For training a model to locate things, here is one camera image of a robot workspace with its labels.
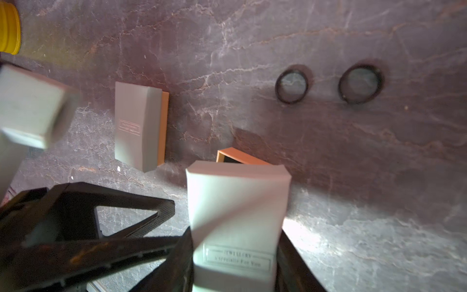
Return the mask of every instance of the black metal ring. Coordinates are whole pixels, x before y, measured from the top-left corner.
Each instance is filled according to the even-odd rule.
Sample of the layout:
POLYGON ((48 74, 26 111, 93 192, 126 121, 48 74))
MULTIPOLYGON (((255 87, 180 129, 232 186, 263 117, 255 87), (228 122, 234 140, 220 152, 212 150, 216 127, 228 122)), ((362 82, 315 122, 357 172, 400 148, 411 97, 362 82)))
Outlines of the black metal ring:
POLYGON ((281 75, 279 75, 279 78, 277 78, 275 90, 276 90, 276 96, 277 96, 278 100, 280 100, 283 103, 294 104, 294 103, 297 103, 297 102, 301 101, 305 97, 306 93, 308 92, 308 79, 307 79, 305 73, 303 73, 299 69, 287 69, 284 72, 282 72, 281 75), (301 75, 303 77, 303 79, 305 79, 305 91, 303 92, 303 94, 298 99, 289 101, 289 100, 285 100, 285 99, 282 98, 281 94, 279 93, 279 86, 281 84, 282 79, 285 76, 287 76, 289 74, 292 74, 292 73, 297 73, 297 74, 301 75))
POLYGON ((346 103, 348 103, 348 104, 362 104, 362 103, 365 103, 365 102, 369 102, 370 100, 374 99, 378 94, 380 94, 380 92, 381 92, 381 90, 383 88, 383 85, 384 85, 384 76, 383 76, 381 70, 378 67, 373 66, 373 65, 368 65, 368 64, 359 64, 359 65, 355 65, 355 66, 350 67, 349 69, 347 69, 347 71, 344 72, 344 74, 342 75, 342 77, 339 80, 338 91, 339 91, 340 98, 342 98, 346 103), (378 86, 376 88, 376 91, 373 94, 371 94, 370 96, 368 96, 365 100, 361 100, 361 101, 349 100, 347 98, 347 96, 345 96, 345 94, 342 92, 342 83, 343 83, 343 81, 347 78, 347 76, 350 74, 350 72, 352 72, 355 69, 367 69, 367 70, 370 70, 376 76, 376 79, 378 79, 378 86))

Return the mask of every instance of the yellow cylinder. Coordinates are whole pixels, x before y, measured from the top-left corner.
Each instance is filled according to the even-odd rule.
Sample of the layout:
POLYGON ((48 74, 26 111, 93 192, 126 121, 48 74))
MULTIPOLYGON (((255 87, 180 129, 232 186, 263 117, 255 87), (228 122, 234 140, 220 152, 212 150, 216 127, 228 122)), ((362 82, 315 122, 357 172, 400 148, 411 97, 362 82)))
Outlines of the yellow cylinder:
POLYGON ((11 3, 0 1, 0 52, 18 54, 21 46, 21 25, 18 10, 11 3))

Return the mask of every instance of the open box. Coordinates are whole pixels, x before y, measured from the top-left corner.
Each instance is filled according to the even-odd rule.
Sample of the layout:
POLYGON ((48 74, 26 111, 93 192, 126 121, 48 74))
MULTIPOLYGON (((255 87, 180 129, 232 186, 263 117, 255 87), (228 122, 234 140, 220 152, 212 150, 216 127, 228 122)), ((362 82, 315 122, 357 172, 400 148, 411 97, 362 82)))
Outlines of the open box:
POLYGON ((256 165, 271 165, 233 147, 218 150, 216 162, 230 162, 256 165))

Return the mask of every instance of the marble veining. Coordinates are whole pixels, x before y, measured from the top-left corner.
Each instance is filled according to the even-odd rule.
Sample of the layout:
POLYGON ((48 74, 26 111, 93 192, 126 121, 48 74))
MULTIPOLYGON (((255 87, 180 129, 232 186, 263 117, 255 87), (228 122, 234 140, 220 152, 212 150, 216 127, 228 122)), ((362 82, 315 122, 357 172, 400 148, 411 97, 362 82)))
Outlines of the marble veining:
MULTIPOLYGON (((284 230, 330 292, 467 291, 465 0, 15 1, 23 43, 2 58, 81 90, 66 137, 31 150, 17 190, 86 181, 175 200, 151 235, 188 225, 184 169, 234 146, 293 176, 284 230), (341 74, 379 66, 375 100, 341 74), (305 99, 274 95, 294 64, 305 99), (114 159, 115 81, 170 92, 166 164, 114 159)), ((104 233, 148 211, 100 208, 104 233)), ((159 262, 102 279, 127 291, 159 262)))

